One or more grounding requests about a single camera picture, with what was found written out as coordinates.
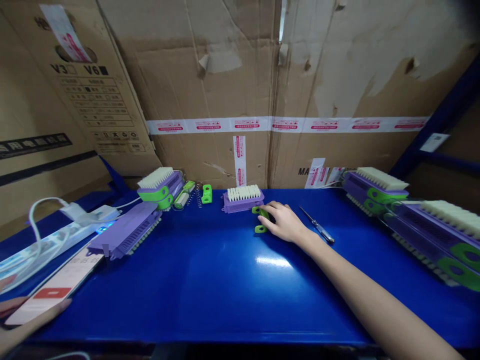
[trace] blue workbench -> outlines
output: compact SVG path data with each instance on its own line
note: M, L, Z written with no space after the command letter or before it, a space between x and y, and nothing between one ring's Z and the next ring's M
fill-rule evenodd
M255 234L259 222L251 212L222 212L222 192L214 190L213 203L201 209L193 201L165 213L133 256L101 265L33 339L372 344L313 261L270 233ZM264 194L289 204L310 226L298 209L304 207L336 239L337 252L452 346L480 345L480 294L440 282L343 190Z

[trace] hand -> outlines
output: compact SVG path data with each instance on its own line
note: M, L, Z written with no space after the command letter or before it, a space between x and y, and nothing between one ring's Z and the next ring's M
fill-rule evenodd
M0 280L0 292L6 285L11 284L16 277L16 275L12 275ZM0 302L0 319L6 318L12 314L27 299L28 297L24 296ZM43 325L60 315L70 305L71 302L71 299L66 299L45 311L43 314L30 320L26 324L16 327L13 330L5 330L4 328L0 327L0 359Z
M273 235L280 239L302 246L317 234L308 229L299 217L292 211L287 204L282 205L277 201L271 201L267 205L260 206L275 218L272 223L266 217L258 216L261 224L265 226Z

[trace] white bristles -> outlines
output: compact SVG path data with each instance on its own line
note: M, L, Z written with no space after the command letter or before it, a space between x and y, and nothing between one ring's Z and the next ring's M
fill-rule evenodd
M423 201L421 209L458 231L480 240L480 216L444 200Z
M407 249L410 253L412 253L418 260L420 260L425 266L427 266L430 270L432 270L433 273L437 275L440 279L442 279L445 282L445 284L447 284L449 287L457 287L460 285L458 282L452 280L452 278L448 276L445 272L439 269L433 262L431 262L421 252L417 251L413 246L411 246L403 237L401 237L395 232L391 236L396 241L398 241L405 249Z
M356 173L389 191L403 190L409 184L374 167L359 167Z
M260 197L260 188L258 185L249 185L243 187L231 187L227 190L228 200L231 202L255 199Z
M352 203L357 205L365 214L367 214L369 217L372 217L374 214L368 210L365 206L363 206L360 201L358 201L356 198L354 198L352 195L349 193L346 194L346 197L351 200Z
M162 183L162 181L164 181L173 173L174 169L172 167L159 167L151 174L145 176L137 184L142 189L155 189Z

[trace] purple brush base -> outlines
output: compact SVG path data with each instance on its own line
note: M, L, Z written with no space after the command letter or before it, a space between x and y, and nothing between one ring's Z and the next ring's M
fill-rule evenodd
M397 203L392 208L396 215L445 251L450 253L450 248L460 243L467 243L480 250L480 242L422 210L421 204L395 204Z
M460 262L455 259L454 256L452 256L449 252L439 247L435 242L431 241L428 237L424 236L422 233L416 230L417 228L413 228L399 216L388 213L384 215L383 218L390 229L392 229L394 232L404 238L407 243L409 243L414 249L424 255L432 263L437 264L438 261L443 258L450 258L454 259L457 262ZM478 271L475 271L464 263L462 265L464 265L477 276L480 276L480 273ZM450 269L454 274L459 272L460 275L460 272L463 272L460 269Z
M230 201L228 192L225 192L221 197L223 198L223 208L221 210L227 214L251 210L253 207L263 205L264 204L263 200L265 199L265 195L262 192L262 190L260 190L259 197L254 197L254 198L245 199L245 200Z
M161 216L162 212L157 210L156 202L141 202L96 237L88 245L88 250L93 254L104 254L106 244L110 259L121 259Z
M167 197L169 194L172 194L172 190L178 185L179 182L183 181L183 174L179 170L174 170L173 174L167 177L161 182L156 188L139 188L137 193L156 193L161 188L166 186L168 188L168 193L164 194Z
M370 188L375 188L380 193L392 195L392 196L399 196L399 195L408 195L409 192L407 190L385 190L383 187L378 186L376 183L366 179L365 177L357 174L356 172L347 172L345 175L345 183L349 182L351 185L350 187L357 187L357 191L363 191L365 193L368 192Z

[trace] phone screen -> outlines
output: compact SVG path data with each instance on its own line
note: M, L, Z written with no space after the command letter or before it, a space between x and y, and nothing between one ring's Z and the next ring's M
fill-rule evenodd
M101 262L103 254L90 254L85 246L50 280L5 321L7 326L23 325L68 298Z

